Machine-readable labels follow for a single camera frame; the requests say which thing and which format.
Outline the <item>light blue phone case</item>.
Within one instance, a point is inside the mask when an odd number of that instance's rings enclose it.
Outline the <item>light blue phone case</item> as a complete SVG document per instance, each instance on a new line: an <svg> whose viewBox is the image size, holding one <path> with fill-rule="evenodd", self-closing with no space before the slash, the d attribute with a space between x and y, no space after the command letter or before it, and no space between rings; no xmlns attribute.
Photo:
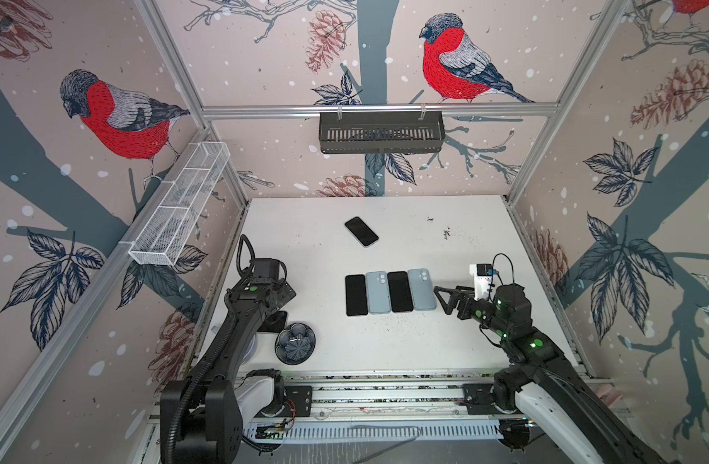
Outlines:
<svg viewBox="0 0 709 464"><path fill-rule="evenodd" d="M415 310L426 311L437 308L437 299L429 271L426 269L408 270L408 279Z"/></svg>
<svg viewBox="0 0 709 464"><path fill-rule="evenodd" d="M389 282L386 272L370 272L365 275L368 312L387 314L391 312Z"/></svg>

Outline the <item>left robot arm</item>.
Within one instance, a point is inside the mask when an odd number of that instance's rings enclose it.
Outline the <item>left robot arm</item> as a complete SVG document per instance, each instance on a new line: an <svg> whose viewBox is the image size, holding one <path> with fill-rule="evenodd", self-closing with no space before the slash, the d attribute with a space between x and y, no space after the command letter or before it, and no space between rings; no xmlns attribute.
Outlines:
<svg viewBox="0 0 709 464"><path fill-rule="evenodd" d="M227 316L198 364L160 395L163 463L231 463L244 438L244 417L234 382L242 356L262 324L296 293L280 276L284 263L254 258L228 289Z"/></svg>

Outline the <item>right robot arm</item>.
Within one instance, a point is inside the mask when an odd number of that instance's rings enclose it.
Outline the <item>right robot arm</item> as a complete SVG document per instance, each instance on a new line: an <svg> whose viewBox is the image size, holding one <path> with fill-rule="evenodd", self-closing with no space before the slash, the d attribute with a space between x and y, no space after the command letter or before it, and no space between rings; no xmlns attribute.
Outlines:
<svg viewBox="0 0 709 464"><path fill-rule="evenodd" d="M499 411L534 421L574 463L663 463L665 459L626 426L574 369L547 334L534 327L524 287L505 284L493 299L465 286L436 286L447 315L458 312L499 337L509 367L494 375Z"/></svg>

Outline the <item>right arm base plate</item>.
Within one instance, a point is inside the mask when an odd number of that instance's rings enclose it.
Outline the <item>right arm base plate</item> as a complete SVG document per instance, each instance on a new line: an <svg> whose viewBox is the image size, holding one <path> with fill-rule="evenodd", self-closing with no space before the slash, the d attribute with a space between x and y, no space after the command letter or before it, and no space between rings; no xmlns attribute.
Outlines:
<svg viewBox="0 0 709 464"><path fill-rule="evenodd" d="M515 414L514 392L504 384L464 384L460 402L470 415Z"/></svg>

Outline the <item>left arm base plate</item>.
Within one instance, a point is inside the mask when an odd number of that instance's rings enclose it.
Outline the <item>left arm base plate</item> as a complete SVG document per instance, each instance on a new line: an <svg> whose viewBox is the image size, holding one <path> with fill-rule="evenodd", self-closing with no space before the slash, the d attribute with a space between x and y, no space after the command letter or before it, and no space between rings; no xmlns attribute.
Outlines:
<svg viewBox="0 0 709 464"><path fill-rule="evenodd" d="M271 406L256 415L262 419L309 418L313 402L313 388L310 386L292 386L285 388L283 401L279 406Z"/></svg>

